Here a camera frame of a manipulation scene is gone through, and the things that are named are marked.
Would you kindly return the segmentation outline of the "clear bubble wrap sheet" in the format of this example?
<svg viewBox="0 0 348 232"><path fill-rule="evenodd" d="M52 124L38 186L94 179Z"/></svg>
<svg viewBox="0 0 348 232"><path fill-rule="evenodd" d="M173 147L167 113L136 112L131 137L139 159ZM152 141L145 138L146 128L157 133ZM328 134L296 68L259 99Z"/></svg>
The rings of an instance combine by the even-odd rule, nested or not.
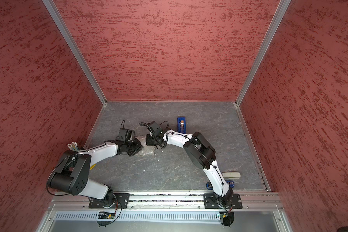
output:
<svg viewBox="0 0 348 232"><path fill-rule="evenodd" d="M143 146L143 148L138 153L135 154L136 156L155 155L156 147L155 146L148 146L146 144L146 136L145 135L137 136L136 138L140 141L141 145Z"/></svg>

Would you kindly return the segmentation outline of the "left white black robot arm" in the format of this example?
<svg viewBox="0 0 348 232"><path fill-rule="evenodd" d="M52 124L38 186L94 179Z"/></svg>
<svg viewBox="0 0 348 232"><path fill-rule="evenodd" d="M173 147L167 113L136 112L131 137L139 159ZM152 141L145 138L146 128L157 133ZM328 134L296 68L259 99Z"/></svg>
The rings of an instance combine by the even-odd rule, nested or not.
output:
<svg viewBox="0 0 348 232"><path fill-rule="evenodd" d="M49 175L46 188L52 188L73 196L81 195L110 207L114 204L113 189L89 178L90 168L116 155L134 156L144 146L135 137L135 131L121 128L115 140L107 140L102 145L64 152L57 166Z"/></svg>

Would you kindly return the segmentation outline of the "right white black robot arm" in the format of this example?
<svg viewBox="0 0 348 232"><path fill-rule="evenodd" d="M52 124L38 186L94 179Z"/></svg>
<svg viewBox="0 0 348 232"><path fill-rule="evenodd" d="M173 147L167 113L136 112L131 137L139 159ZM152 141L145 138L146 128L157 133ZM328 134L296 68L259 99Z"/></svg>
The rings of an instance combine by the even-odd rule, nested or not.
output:
<svg viewBox="0 0 348 232"><path fill-rule="evenodd" d="M201 133L176 132L169 129L168 126L162 128L155 121L151 123L141 122L140 126L146 127L149 131L149 134L146 135L148 146L155 146L157 149L164 149L168 145L183 148L192 163L205 172L213 187L218 205L224 209L231 207L233 189L221 174L216 160L216 150Z"/></svg>

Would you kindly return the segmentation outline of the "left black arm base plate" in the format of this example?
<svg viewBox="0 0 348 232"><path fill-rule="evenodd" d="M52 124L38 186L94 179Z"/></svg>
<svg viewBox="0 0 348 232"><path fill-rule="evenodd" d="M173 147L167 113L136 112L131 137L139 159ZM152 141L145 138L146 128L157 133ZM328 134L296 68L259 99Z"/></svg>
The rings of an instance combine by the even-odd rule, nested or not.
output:
<svg viewBox="0 0 348 232"><path fill-rule="evenodd" d="M113 200L110 203L99 199L89 198L89 208L112 210L117 207L126 209L128 207L130 196L131 195L129 193L114 193Z"/></svg>

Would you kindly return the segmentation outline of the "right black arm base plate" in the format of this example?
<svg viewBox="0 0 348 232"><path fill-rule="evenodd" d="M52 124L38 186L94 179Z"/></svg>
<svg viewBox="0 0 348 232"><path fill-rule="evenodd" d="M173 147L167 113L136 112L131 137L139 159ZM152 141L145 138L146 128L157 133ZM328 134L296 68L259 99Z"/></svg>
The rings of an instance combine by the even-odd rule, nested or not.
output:
<svg viewBox="0 0 348 232"><path fill-rule="evenodd" d="M242 201L239 194L233 194L228 201L221 200L214 193L205 193L203 195L205 209L242 209Z"/></svg>

